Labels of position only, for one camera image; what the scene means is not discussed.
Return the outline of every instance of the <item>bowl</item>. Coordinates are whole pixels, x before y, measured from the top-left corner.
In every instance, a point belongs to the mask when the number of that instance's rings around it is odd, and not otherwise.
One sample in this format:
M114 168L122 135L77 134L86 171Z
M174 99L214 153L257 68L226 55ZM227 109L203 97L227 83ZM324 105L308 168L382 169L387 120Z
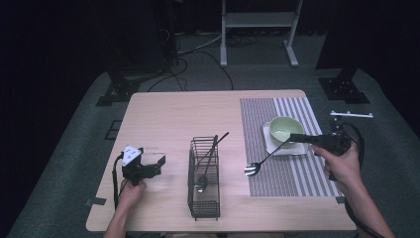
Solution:
M269 122L269 133L272 138L285 142L290 134L305 134L302 124L294 118L281 116Z

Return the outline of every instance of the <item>striped placemat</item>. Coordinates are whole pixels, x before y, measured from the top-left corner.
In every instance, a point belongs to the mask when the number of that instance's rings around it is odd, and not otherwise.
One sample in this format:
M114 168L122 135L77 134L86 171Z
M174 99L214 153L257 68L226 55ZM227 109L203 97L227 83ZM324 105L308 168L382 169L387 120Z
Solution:
M307 135L322 134L306 97L241 98L247 163L260 162L267 155L263 124L277 116L300 121ZM272 157L260 172L249 178L251 196L340 196L332 181L326 179L324 159L311 149L301 156Z

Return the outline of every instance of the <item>metal utensil holder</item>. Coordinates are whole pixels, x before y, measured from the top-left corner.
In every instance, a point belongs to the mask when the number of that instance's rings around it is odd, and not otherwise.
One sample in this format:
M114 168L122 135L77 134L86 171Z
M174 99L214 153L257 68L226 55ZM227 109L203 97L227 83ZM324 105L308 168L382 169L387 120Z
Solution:
M210 157L213 137L194 137L189 150L188 206L191 216L197 218L220 217L219 155L217 146ZM198 179L207 176L207 187L199 192Z

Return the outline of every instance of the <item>white shelf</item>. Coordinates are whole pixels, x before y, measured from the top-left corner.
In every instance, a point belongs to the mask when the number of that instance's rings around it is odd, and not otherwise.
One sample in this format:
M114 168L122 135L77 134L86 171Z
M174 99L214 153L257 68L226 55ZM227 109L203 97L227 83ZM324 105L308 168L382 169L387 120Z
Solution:
M303 0L298 0L296 11L294 12L268 12L268 13L228 13L226 12L226 1L222 1L222 42L220 44L220 66L228 65L228 54L226 48L227 28L261 28L261 27L288 27L290 33L284 47L293 67L298 67L299 63L294 54L292 43L296 32L297 22L299 21L300 9Z
M226 27L291 27L293 17L294 12L226 13Z

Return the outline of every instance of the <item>spoon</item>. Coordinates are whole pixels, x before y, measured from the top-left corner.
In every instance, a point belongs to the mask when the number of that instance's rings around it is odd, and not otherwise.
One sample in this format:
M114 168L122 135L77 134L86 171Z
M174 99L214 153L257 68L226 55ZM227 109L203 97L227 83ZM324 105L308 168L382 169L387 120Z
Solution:
M223 135L222 138L220 138L219 141L216 142L216 145L214 145L215 147L223 140L225 139L225 137L227 137L229 135L229 132L225 133L225 135ZM200 165L200 163L204 160L204 158L206 158L206 156L211 152L211 150L209 150L206 155L203 156L203 158L201 158L201 160L197 163L196 169L198 169L198 166Z
M258 174L260 169L262 168L262 164L265 162L265 160L268 159L269 157L271 157L274 153L276 153L278 150L283 148L285 145L287 145L289 143L289 141L290 141L290 139L287 139L285 142L281 143L281 145L279 147L277 147L277 149L275 149L273 152L271 152L261 162L259 162L259 163L254 162L254 163L250 163L249 165L247 165L244 169L245 175L248 176L248 177L252 177L252 176L255 176L256 174Z
M204 172L204 175L202 175L200 178L198 178L197 183L195 184L195 189L197 189L198 192L203 192L206 189L206 187L207 187L207 184L208 184L207 170L209 169L210 160L211 160L211 158L213 156L214 150L215 150L216 145L218 143L217 142L217 138L218 138L217 135L213 138L213 145L212 145L212 147L211 147L211 149L209 151L210 156L209 156L209 160L207 161L206 171Z

